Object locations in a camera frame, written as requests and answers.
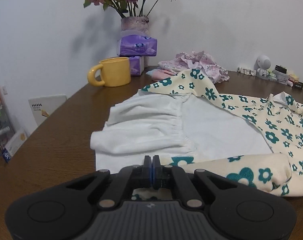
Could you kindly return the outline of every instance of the yellow mug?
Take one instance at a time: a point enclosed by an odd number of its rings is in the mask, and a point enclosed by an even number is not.
[[[101,81],[95,79],[95,73],[101,69]],[[100,87],[118,87],[130,82],[130,66],[128,57],[113,57],[104,59],[92,67],[87,74],[89,84]]]

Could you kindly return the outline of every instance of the tissue pack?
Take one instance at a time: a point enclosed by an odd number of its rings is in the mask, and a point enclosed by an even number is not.
[[[119,56],[156,56],[157,39],[129,35],[122,37],[117,43],[117,55]]]
[[[140,76],[144,70],[144,57],[129,57],[130,75]]]

